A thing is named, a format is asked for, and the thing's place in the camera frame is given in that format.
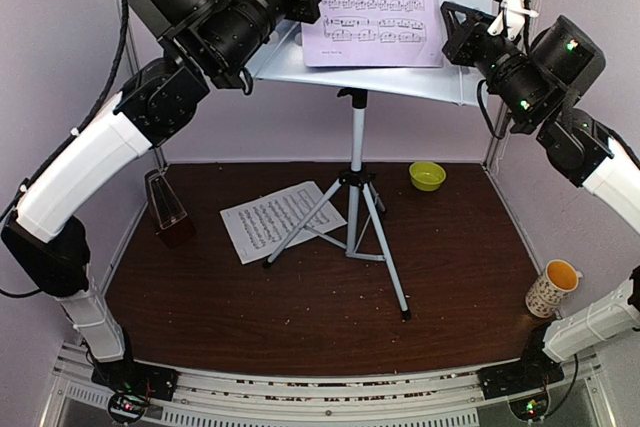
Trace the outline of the purple sheet music page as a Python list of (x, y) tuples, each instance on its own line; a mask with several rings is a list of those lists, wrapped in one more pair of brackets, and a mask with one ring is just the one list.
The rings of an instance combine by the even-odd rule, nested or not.
[(302, 26), (312, 68), (443, 65), (437, 0), (321, 0), (320, 18)]

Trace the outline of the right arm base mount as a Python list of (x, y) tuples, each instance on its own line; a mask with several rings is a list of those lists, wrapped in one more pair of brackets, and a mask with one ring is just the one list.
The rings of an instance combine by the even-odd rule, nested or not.
[(478, 377), (486, 400), (506, 397), (516, 419), (533, 423), (548, 414), (551, 406), (548, 387), (563, 381), (565, 375), (561, 367), (512, 362), (482, 368)]

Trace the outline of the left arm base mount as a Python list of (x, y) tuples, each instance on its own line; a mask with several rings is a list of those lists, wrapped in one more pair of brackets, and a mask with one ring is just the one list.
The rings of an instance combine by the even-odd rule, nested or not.
[(107, 401), (107, 413), (114, 422), (124, 425), (141, 420), (151, 407), (152, 400), (171, 401), (177, 387), (178, 372), (171, 368), (135, 363), (133, 373), (123, 379), (122, 376), (108, 375), (104, 369), (95, 367), (91, 381), (112, 391)]

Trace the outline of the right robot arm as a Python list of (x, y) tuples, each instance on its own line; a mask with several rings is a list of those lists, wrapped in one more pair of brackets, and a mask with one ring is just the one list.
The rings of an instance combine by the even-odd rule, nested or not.
[(508, 107), (512, 132), (535, 134), (561, 175), (637, 230), (639, 159), (615, 130), (576, 106), (605, 69), (602, 49), (565, 16), (523, 52), (507, 35), (491, 32), (491, 14), (449, 1), (440, 11), (449, 62), (476, 68), (489, 93)]

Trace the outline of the white perforated music stand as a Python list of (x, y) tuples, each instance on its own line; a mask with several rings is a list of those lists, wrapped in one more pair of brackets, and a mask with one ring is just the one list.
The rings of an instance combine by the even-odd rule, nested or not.
[[(441, 27), (441, 48), (444, 44), (444, 24), (437, 0), (436, 19)], [(302, 26), (297, 22), (290, 29), (279, 29), (282, 40), (298, 49), (292, 55), (282, 45), (274, 47), (267, 61), (272, 64), (269, 79), (283, 82), (309, 83), (335, 87), (341, 97), (349, 97), (352, 112), (352, 144), (349, 166), (323, 192), (322, 198), (292, 229), (263, 265), (270, 267), (301, 234), (314, 234), (343, 250), (348, 258), (383, 262), (390, 275), (404, 320), (411, 317), (400, 278), (388, 245), (381, 213), (386, 208), (379, 192), (373, 187), (374, 175), (363, 160), (365, 118), (368, 95), (371, 92), (398, 94), (457, 105), (473, 102), (478, 75), (446, 62), (440, 68), (417, 67), (351, 67), (312, 68), (303, 60)]]

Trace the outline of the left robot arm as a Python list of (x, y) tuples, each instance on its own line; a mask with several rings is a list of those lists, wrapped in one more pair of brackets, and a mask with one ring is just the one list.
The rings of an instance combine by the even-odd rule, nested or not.
[(250, 94), (248, 63), (284, 20), (312, 24), (321, 0), (122, 0), (163, 54), (120, 90), (106, 86), (88, 116), (20, 188), (1, 238), (38, 289), (55, 298), (106, 376), (123, 391), (144, 371), (88, 274), (77, 210), (114, 175), (193, 118), (212, 89)]

